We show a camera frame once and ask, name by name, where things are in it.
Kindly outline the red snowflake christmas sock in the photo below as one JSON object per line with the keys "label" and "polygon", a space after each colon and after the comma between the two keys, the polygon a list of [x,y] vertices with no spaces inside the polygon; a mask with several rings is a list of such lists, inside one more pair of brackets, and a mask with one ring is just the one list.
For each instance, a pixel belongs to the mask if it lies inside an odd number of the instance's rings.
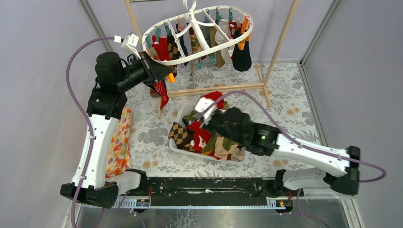
{"label": "red snowflake christmas sock", "polygon": [[169,102],[169,96],[168,96],[168,92],[167,92],[166,83],[164,80],[161,80],[157,83],[154,83],[153,86],[154,86],[154,90],[156,91],[156,93],[159,94],[161,97],[160,110],[162,110]]}

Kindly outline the dark navy sock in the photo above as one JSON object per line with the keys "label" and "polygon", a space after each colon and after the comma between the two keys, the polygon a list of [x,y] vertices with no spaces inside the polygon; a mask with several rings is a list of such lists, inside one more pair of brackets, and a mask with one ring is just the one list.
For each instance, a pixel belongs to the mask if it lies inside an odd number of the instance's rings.
{"label": "dark navy sock", "polygon": [[250,56],[249,41],[244,39],[244,48],[240,50],[238,43],[234,46],[232,55],[232,65],[235,70],[240,72],[248,71],[251,68],[252,60]]}

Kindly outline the white round clip hanger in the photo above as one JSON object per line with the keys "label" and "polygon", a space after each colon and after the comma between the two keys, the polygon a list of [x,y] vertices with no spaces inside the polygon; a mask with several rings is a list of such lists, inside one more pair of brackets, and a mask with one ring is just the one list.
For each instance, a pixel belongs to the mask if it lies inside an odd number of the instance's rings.
{"label": "white round clip hanger", "polygon": [[[186,62],[191,62],[195,59],[200,59],[203,56],[210,57],[210,55],[214,55],[219,51],[227,52],[228,56],[231,57],[232,60],[234,60],[235,57],[233,56],[233,54],[236,51],[240,52],[245,49],[247,42],[250,41],[250,35],[254,27],[254,20],[250,14],[246,13],[241,8],[227,5],[207,7],[196,10],[195,0],[192,1],[191,7],[188,7],[186,0],[184,0],[182,4],[184,8],[188,10],[187,13],[178,15],[176,17],[171,17],[169,19],[165,19],[154,24],[153,27],[149,28],[142,36],[143,50],[146,50],[146,48],[148,47],[149,33],[158,30],[160,26],[164,26],[166,28],[167,34],[173,36],[174,42],[177,44],[178,51],[181,54],[180,58],[176,60],[166,61],[158,60],[158,63],[166,66],[179,65]],[[237,11],[239,15],[244,16],[244,21],[240,29],[240,35],[238,37],[231,36],[232,34],[234,34],[234,32],[224,32],[223,25],[219,24],[222,21],[221,17],[219,16],[219,10]],[[172,22],[176,19],[182,18],[186,19],[188,24],[180,32],[176,33],[174,27],[172,26]],[[204,38],[202,27],[215,28],[217,33],[219,34],[218,38],[222,39],[223,41],[216,46],[210,47],[206,39]],[[202,48],[202,51],[186,56],[180,42],[180,37],[189,32],[190,29],[193,29],[194,35],[196,36],[196,39],[200,47]]]}

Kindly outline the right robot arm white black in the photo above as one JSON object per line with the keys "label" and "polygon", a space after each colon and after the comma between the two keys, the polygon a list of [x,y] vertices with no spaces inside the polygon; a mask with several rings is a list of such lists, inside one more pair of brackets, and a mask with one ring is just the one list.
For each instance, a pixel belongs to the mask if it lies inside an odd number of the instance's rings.
{"label": "right robot arm white black", "polygon": [[257,156],[275,156],[307,165],[299,171],[279,170],[272,183],[280,196],[300,188],[329,187],[356,195],[359,190],[360,148],[336,149],[293,138],[274,126],[251,121],[250,116],[234,107],[226,111],[210,109],[202,116],[202,128],[228,138]]}

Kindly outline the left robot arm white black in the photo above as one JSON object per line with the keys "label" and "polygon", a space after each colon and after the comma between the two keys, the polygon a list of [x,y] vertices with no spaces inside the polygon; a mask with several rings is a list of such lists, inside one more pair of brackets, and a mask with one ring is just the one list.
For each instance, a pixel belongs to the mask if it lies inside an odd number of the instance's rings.
{"label": "left robot arm white black", "polygon": [[108,151],[118,129],[126,91],[138,84],[153,85],[173,72],[173,68],[153,60],[146,52],[128,66],[115,52],[96,58],[97,87],[91,92],[85,118],[89,121],[86,140],[77,170],[71,182],[61,185],[60,194],[82,204],[109,209],[117,197],[129,190],[135,195],[147,191],[146,173],[129,169],[115,177],[106,177]]}

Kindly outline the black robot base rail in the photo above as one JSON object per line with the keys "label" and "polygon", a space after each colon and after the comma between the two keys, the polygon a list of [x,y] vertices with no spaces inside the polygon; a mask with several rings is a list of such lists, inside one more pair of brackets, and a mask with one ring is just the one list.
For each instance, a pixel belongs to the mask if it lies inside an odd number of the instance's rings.
{"label": "black robot base rail", "polygon": [[278,199],[283,208],[303,194],[267,178],[150,177],[127,195],[150,200],[154,207],[259,207],[268,206],[268,199]]}

